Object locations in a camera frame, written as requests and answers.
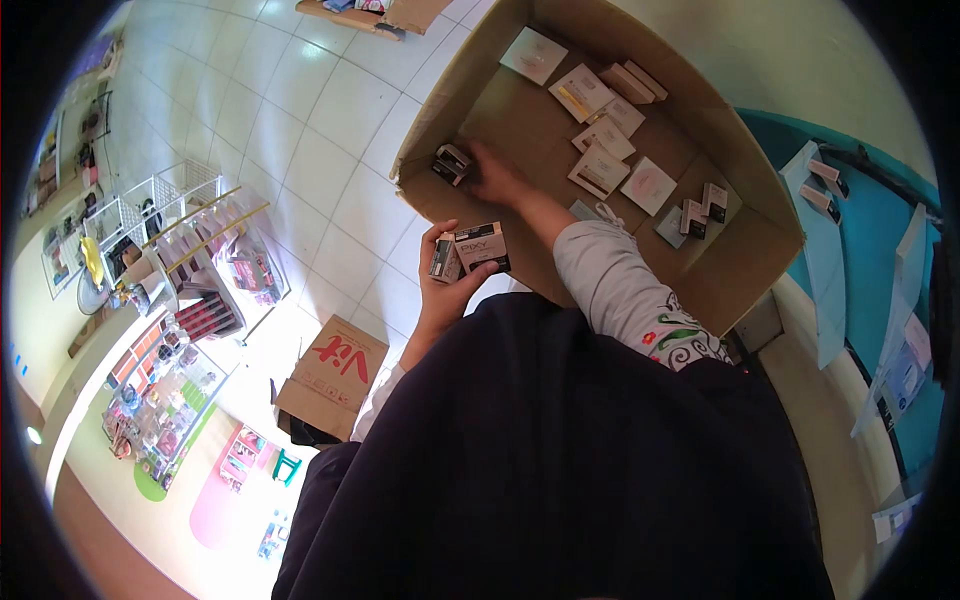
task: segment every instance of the person's left hand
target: person's left hand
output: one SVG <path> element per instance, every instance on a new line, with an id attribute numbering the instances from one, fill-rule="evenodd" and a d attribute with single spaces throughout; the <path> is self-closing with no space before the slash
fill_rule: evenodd
<path id="1" fill-rule="evenodd" d="M 443 283 L 427 274 L 441 233 L 457 227 L 457 220 L 441 222 L 428 229 L 420 240 L 420 295 L 423 306 L 414 334 L 410 336 L 399 365 L 410 371 L 440 336 L 463 318 L 467 303 L 488 277 L 496 273 L 496 261 L 485 262 L 454 283 Z"/>

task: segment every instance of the white tiled floor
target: white tiled floor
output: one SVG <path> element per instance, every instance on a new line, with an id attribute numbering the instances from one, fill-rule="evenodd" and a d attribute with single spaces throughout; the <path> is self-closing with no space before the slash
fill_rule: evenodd
<path id="1" fill-rule="evenodd" d="M 269 200 L 287 310 L 317 328 L 336 313 L 389 343 L 388 370 L 420 313 L 429 223 L 387 178 L 491 2 L 453 0 L 425 36 L 402 43 L 302 15 L 296 3 L 136 0 L 108 149 L 124 187 L 188 156 Z M 493 277 L 469 310 L 508 284 Z"/>

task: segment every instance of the patterned sleeve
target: patterned sleeve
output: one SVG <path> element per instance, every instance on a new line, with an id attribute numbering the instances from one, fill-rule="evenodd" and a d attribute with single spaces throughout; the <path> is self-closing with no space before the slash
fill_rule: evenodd
<path id="1" fill-rule="evenodd" d="M 582 221 L 553 247 L 557 271 L 594 332 L 609 335 L 673 371 L 701 358 L 730 363 L 716 336 L 677 302 L 622 228 Z"/>

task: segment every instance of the pink mat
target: pink mat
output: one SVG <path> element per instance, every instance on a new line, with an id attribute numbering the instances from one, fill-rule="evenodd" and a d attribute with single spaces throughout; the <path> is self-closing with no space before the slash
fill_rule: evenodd
<path id="1" fill-rule="evenodd" d="M 206 478 L 204 488 L 197 496 L 197 502 L 190 513 L 190 530 L 193 537 L 211 550 L 227 550 L 237 547 L 247 537 L 246 525 L 251 516 L 261 508 L 253 501 L 251 490 L 234 493 L 227 482 L 220 477 L 220 464 L 227 458 L 237 433 L 243 428 L 240 423 L 230 435 L 230 441 L 224 446 L 217 462 Z M 256 474 L 262 470 L 274 453 L 272 444 L 263 446 L 257 456 L 256 464 L 250 469 L 245 488 L 257 485 Z"/>

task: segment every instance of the stool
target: stool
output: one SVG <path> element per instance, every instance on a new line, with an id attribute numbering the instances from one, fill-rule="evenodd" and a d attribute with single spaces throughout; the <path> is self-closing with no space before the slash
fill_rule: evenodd
<path id="1" fill-rule="evenodd" d="M 279 479 L 283 482 L 284 487 L 289 488 L 290 482 L 294 480 L 294 475 L 297 474 L 297 470 L 300 468 L 300 463 L 303 461 L 301 459 L 290 459 L 286 455 L 286 451 L 280 449 L 280 458 L 276 459 L 276 467 L 274 467 L 274 480 Z M 280 467 L 287 467 L 290 469 L 284 477 L 280 477 Z"/>

